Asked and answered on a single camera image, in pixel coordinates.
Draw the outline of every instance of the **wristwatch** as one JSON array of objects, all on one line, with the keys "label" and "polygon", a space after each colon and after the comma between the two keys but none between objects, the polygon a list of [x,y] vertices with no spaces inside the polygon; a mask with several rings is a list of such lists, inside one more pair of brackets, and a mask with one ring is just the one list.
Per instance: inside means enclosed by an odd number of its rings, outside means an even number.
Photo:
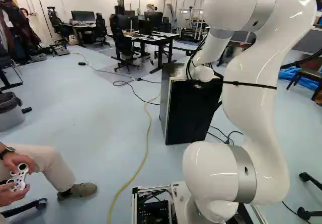
[{"label": "wristwatch", "polygon": [[3,160],[6,153],[14,153],[16,150],[13,147],[6,147],[5,150],[3,150],[0,153],[0,160]]}]

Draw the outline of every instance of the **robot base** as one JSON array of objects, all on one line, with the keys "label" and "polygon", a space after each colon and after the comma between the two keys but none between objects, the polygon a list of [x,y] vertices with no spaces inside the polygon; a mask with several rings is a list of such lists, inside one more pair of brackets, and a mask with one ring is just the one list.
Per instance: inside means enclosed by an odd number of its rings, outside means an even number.
[{"label": "robot base", "polygon": [[[133,187],[132,188],[132,224],[138,223],[138,211],[141,196],[147,196],[150,199],[158,193],[171,193],[169,198],[169,221],[161,222],[169,224],[213,224],[207,220],[195,205],[191,198],[191,194],[184,181],[178,181],[171,185],[158,186],[158,187]],[[226,224],[267,224],[261,212],[254,205],[239,204],[237,213]]]}]

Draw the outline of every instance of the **person's leg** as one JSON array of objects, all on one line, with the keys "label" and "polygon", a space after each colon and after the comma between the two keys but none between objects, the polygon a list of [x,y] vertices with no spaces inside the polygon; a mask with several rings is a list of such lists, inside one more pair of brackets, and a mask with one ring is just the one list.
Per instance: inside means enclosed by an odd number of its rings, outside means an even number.
[{"label": "person's leg", "polygon": [[[87,197],[96,192],[91,183],[74,184],[75,176],[56,149],[48,146],[10,145],[17,153],[28,155],[36,162],[35,172],[42,172],[58,191],[58,199]],[[0,181],[9,179],[9,171],[0,161]]]},{"label": "person's leg", "polygon": [[6,224],[6,219],[4,218],[3,215],[0,214],[0,224]]}]

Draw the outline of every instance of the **person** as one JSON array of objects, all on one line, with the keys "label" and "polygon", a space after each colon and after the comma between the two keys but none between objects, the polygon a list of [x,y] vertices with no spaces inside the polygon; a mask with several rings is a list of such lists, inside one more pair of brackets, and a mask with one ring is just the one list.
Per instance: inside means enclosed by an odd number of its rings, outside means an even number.
[{"label": "person", "polygon": [[11,178],[10,171],[18,172],[17,165],[25,163],[29,166],[29,174],[42,172],[52,186],[58,191],[57,199],[64,201],[71,198],[84,198],[94,195],[97,186],[92,183],[75,184],[75,176],[65,163],[61,154],[53,147],[12,145],[0,142],[0,207],[10,205],[23,199],[30,190],[30,184],[22,191],[10,192],[14,183],[6,184]]},{"label": "person", "polygon": [[21,10],[21,12],[25,15],[25,17],[26,17],[26,19],[28,18],[28,16],[29,16],[29,12],[28,12],[28,10],[27,9],[25,9],[25,8],[20,8],[20,10]]}]

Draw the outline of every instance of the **beige trousers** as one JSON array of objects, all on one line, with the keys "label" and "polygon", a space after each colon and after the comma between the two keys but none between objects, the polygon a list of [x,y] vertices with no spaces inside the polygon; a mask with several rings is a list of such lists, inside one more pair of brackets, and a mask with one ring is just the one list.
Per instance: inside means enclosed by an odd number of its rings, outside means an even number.
[{"label": "beige trousers", "polygon": [[[75,182],[75,176],[62,159],[62,156],[53,147],[14,145],[17,153],[28,155],[36,162],[35,172],[42,172],[47,180],[59,192],[71,188]],[[10,171],[0,160],[0,181],[10,179]],[[5,219],[0,215],[0,224],[5,223]]]}]

